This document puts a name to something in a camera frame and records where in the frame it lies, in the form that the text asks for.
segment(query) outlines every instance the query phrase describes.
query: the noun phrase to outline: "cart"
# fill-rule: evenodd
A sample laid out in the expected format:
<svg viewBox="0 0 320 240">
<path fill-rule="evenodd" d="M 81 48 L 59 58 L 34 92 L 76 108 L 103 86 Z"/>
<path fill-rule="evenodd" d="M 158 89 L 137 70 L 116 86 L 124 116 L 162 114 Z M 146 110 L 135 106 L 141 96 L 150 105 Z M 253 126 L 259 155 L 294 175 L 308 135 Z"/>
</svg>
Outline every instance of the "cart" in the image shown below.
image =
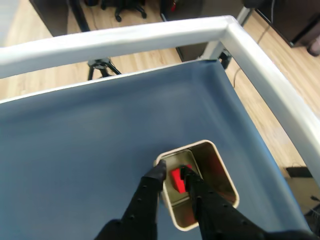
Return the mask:
<svg viewBox="0 0 320 240">
<path fill-rule="evenodd" d="M 217 60 L 226 48 L 320 184 L 320 123 L 232 16 L 59 36 L 0 49 L 0 77 L 208 42 L 200 59 L 110 76 L 0 104 L 0 238 L 93 239 L 124 213 L 161 153 L 213 142 L 239 194 L 237 209 L 266 231 L 309 227 L 275 160 Z M 163 203 L 158 239 L 175 228 Z"/>
</svg>

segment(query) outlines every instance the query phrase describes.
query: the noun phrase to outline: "wooden floor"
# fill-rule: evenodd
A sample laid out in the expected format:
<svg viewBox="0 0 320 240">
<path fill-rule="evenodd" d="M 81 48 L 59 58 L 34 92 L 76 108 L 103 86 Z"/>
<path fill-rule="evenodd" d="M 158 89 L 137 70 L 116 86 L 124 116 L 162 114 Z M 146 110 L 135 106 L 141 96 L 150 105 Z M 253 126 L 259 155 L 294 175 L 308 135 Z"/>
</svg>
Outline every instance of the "wooden floor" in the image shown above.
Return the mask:
<svg viewBox="0 0 320 240">
<path fill-rule="evenodd" d="M 118 23 L 114 18 L 114 8 L 102 11 L 97 6 L 93 7 L 91 11 L 88 7 L 83 7 L 92 30 L 95 29 L 95 25 L 98 29 L 107 29 L 161 21 L 156 5 L 147 4 L 145 7 L 148 14 L 147 19 L 142 19 L 136 11 L 124 11 L 121 23 Z M 266 27 L 267 23 L 255 13 L 244 28 L 257 40 Z M 69 16 L 68 31 L 69 33 L 80 31 L 72 14 Z M 20 0 L 5 45 L 11 46 L 50 37 L 51 35 L 29 1 Z M 268 30 L 260 42 L 260 46 L 289 79 L 314 113 L 320 116 L 320 86 L 318 83 L 320 80 L 320 58 L 310 56 L 303 47 L 290 48 L 273 29 Z M 175 49 L 163 49 L 113 57 L 112 61 L 122 73 L 129 73 L 179 63 L 180 58 Z M 233 81 L 237 69 L 238 65 L 232 61 L 226 71 L 231 81 Z M 80 62 L 5 78 L 0 80 L 0 99 L 84 82 L 87 79 L 87 74 L 87 63 Z M 304 165 L 285 131 L 242 71 L 237 74 L 235 91 L 284 176 L 288 174 L 283 168 Z"/>
</svg>

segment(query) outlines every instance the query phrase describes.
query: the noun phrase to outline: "metal tin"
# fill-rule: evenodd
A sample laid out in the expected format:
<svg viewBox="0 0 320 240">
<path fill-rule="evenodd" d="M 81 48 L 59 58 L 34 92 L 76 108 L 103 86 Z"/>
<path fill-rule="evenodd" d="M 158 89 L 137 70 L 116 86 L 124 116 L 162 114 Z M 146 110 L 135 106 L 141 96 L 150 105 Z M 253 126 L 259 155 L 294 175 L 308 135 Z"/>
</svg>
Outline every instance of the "metal tin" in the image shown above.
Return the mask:
<svg viewBox="0 0 320 240">
<path fill-rule="evenodd" d="M 166 161 L 167 178 L 163 183 L 162 198 L 175 227 L 181 231 L 189 231 L 199 224 L 195 220 L 192 201 L 188 193 L 178 193 L 172 185 L 170 172 L 180 165 L 191 165 L 202 179 L 221 196 L 239 205 L 239 194 L 230 175 L 218 153 L 216 146 L 208 140 L 198 141 L 160 154 L 154 164 L 160 160 Z"/>
</svg>

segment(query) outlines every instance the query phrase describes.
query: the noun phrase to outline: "blue fabric surface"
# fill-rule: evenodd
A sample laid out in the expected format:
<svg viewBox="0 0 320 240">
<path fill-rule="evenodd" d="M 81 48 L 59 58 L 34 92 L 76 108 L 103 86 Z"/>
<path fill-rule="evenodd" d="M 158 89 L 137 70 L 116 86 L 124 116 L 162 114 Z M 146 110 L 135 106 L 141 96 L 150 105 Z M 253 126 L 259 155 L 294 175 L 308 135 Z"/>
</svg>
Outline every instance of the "blue fabric surface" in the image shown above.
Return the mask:
<svg viewBox="0 0 320 240">
<path fill-rule="evenodd" d="M 308 229 L 221 64 L 197 61 L 0 104 L 0 239 L 90 240 L 163 152 L 210 140 L 267 231 Z M 177 230 L 160 203 L 158 239 Z"/>
</svg>

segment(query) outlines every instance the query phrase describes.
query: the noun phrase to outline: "red block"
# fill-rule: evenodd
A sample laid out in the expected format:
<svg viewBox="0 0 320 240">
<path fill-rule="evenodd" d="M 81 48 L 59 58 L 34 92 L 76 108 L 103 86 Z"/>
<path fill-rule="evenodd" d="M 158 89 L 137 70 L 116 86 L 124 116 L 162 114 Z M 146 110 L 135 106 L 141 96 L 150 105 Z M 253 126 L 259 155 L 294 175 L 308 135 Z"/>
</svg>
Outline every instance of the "red block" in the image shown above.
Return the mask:
<svg viewBox="0 0 320 240">
<path fill-rule="evenodd" d="M 185 193 L 186 192 L 185 183 L 180 178 L 180 168 L 176 168 L 172 170 L 170 173 L 171 173 L 172 185 L 174 189 L 177 190 L 180 194 Z"/>
</svg>

